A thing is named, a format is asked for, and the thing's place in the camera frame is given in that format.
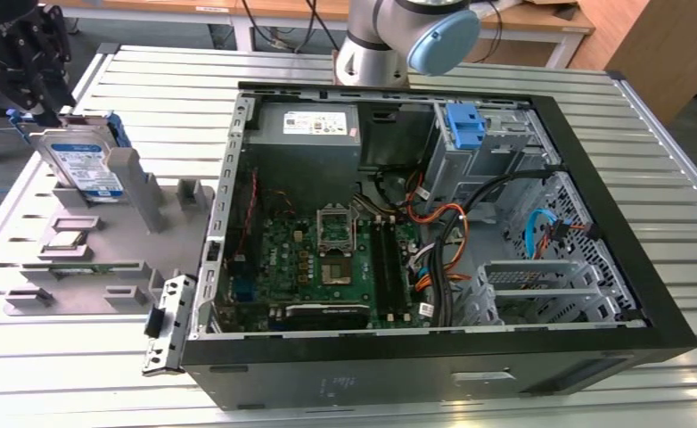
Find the green motherboard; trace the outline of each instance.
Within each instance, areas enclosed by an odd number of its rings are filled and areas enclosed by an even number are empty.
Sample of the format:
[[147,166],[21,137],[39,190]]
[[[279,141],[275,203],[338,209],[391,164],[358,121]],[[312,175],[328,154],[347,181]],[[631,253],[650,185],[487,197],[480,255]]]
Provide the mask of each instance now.
[[[386,225],[390,236],[398,246],[392,259],[383,259],[383,268],[392,271],[398,278],[395,293],[396,314],[379,310],[376,291],[376,267],[372,245],[372,229],[379,227],[368,219],[352,222],[352,251],[320,251],[318,240],[316,218],[274,218],[266,221],[260,247],[260,265],[256,280],[252,284],[238,281],[240,302],[222,308],[222,318],[230,321],[239,330],[267,332],[278,330],[272,320],[282,316],[290,305],[363,305],[371,308],[371,328],[406,328],[420,326],[419,317],[412,315],[410,283],[404,268],[407,248],[416,242],[416,230],[411,224]],[[323,237],[342,240],[347,228],[340,222],[323,223]]]

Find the metal work surface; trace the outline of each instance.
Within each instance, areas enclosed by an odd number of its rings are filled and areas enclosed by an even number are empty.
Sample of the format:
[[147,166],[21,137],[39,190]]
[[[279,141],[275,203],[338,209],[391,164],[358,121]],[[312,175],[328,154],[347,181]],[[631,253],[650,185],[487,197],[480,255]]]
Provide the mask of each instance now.
[[[195,177],[215,185],[238,82],[330,83],[331,67],[318,55],[123,46],[95,57],[77,111],[119,113],[162,184]],[[599,72],[482,65],[410,79],[432,90],[556,97],[697,333],[697,171],[628,85]],[[29,240],[55,210],[54,184],[35,155],[0,207],[3,261],[38,251]],[[0,290],[14,270],[0,267]],[[567,397],[224,412],[190,375],[140,376],[144,316],[9,317],[3,302],[0,425],[697,426],[697,350]]]

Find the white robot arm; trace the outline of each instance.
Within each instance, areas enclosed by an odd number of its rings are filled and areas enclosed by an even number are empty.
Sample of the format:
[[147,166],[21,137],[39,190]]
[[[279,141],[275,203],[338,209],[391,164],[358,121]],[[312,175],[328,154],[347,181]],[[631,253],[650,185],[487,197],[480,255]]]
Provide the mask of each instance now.
[[466,58],[482,22],[471,0],[352,0],[336,76],[347,86],[404,86],[407,69],[447,73]]

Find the power supply label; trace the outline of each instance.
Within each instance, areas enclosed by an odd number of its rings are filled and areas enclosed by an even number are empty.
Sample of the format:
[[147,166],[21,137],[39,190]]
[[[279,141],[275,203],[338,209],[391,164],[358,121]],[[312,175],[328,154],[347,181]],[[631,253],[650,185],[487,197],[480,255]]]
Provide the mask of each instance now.
[[124,194],[116,174],[106,166],[103,147],[95,144],[53,144],[50,148],[59,166],[86,195],[116,198]]
[[284,134],[310,136],[344,136],[347,113],[336,111],[288,111],[283,120]]

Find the gray floor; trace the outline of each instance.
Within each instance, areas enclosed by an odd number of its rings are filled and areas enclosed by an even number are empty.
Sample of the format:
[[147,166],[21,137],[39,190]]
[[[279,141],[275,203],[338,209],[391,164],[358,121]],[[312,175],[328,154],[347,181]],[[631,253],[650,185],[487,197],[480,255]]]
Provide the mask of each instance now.
[[[235,37],[230,34],[231,28],[226,26],[215,27],[210,32],[208,26],[199,24],[82,20],[79,28],[82,33],[71,37],[74,61],[70,71],[74,82],[83,75],[98,46],[106,42],[124,45],[194,48],[214,48],[216,44],[216,47],[235,49]],[[304,30],[296,29],[294,32],[279,36],[292,47],[296,47],[304,39]],[[335,32],[334,36],[340,44],[344,34]],[[258,48],[266,51],[278,51],[262,39],[258,41]],[[327,35],[323,31],[319,31],[303,52],[327,54],[330,50],[331,43]],[[6,127],[7,122],[0,119],[0,128]],[[670,130],[697,164],[697,101],[694,101],[684,109]],[[31,153],[31,148],[26,146],[15,132],[0,132],[0,189],[10,188],[14,184]]]

